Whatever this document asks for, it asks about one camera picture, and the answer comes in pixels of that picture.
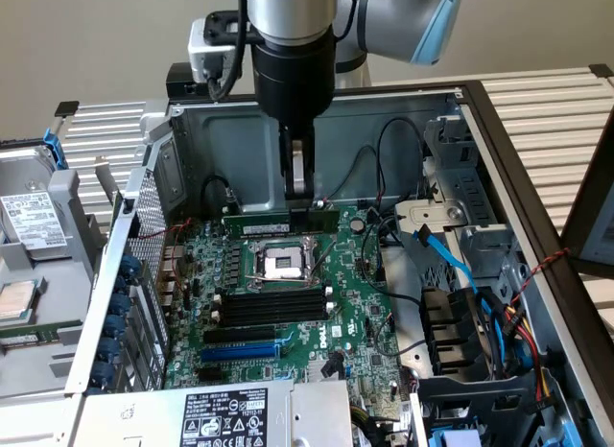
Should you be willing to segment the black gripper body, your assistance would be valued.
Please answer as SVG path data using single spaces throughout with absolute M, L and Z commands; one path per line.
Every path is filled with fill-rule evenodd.
M 292 131 L 310 129 L 332 101 L 335 51 L 331 29 L 304 45 L 254 45 L 255 97 L 261 109 Z

